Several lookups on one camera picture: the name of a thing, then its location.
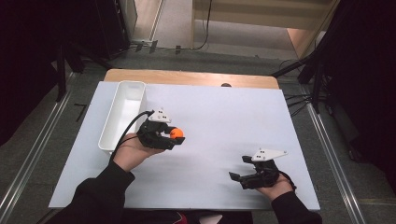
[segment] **white plastic mount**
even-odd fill
[[[148,120],[162,123],[170,123],[172,121],[171,118],[165,112],[163,112],[163,108],[154,110],[154,113],[148,117]]]
[[[286,156],[288,155],[287,151],[281,151],[281,150],[272,150],[272,149],[264,149],[260,148],[259,151],[254,154],[254,156],[251,158],[252,161],[269,161],[281,156]]]

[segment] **white tray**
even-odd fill
[[[114,151],[128,124],[146,110],[146,84],[138,81],[119,83],[113,103],[108,113],[105,127],[99,139],[99,148],[111,153]],[[129,132],[137,132],[143,120],[139,119]]]

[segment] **person's left hand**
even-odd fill
[[[129,139],[122,143],[117,150],[114,157],[114,162],[126,172],[130,172],[146,158],[164,152],[162,149],[143,147],[137,138],[136,133],[128,133],[122,141]]]

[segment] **hand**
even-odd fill
[[[259,188],[256,190],[261,194],[267,196],[271,201],[273,201],[280,195],[293,191],[293,188],[291,187],[289,180],[285,176],[279,175],[276,183],[271,188]]]
[[[125,142],[120,145],[113,161],[125,172],[130,172],[146,158],[164,152],[161,149],[143,147],[136,133],[128,133],[122,141]]]

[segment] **black sleeve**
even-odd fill
[[[99,176],[78,185],[73,201],[47,223],[120,223],[132,181],[134,175],[112,161]]]
[[[318,213],[310,212],[294,192],[280,195],[272,201],[279,224],[321,224]]]

